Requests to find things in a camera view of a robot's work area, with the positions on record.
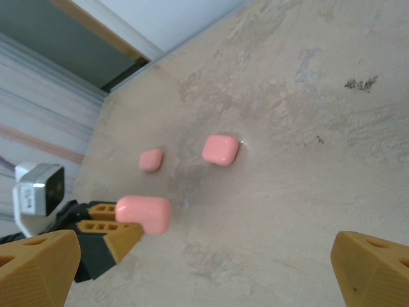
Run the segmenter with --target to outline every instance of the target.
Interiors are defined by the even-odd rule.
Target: beige countertop
[[[255,1],[112,93],[75,197],[162,196],[173,223],[66,305],[344,306],[338,231],[409,245],[408,12]],[[231,167],[201,158],[218,132],[242,141]],[[162,169],[141,173],[155,147]]]

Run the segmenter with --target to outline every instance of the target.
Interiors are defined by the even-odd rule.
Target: pink block
[[[172,208],[160,197],[129,195],[115,206],[115,218],[122,223],[139,223],[147,235],[165,233],[171,224]]]
[[[139,158],[141,171],[157,171],[162,163],[163,153],[160,149],[152,149],[142,153]]]
[[[238,141],[233,136],[212,134],[204,144],[202,157],[210,163],[226,166],[234,161],[237,150]]]

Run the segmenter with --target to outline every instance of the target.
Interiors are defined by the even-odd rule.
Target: small pink block
[[[162,163],[163,153],[160,149],[152,149],[142,153],[139,158],[141,171],[157,171]]]
[[[165,233],[171,224],[172,208],[164,198],[129,195],[115,206],[115,218],[122,223],[139,223],[147,235]]]
[[[210,163],[227,166],[234,161],[237,150],[238,141],[233,136],[212,134],[204,144],[202,157]]]

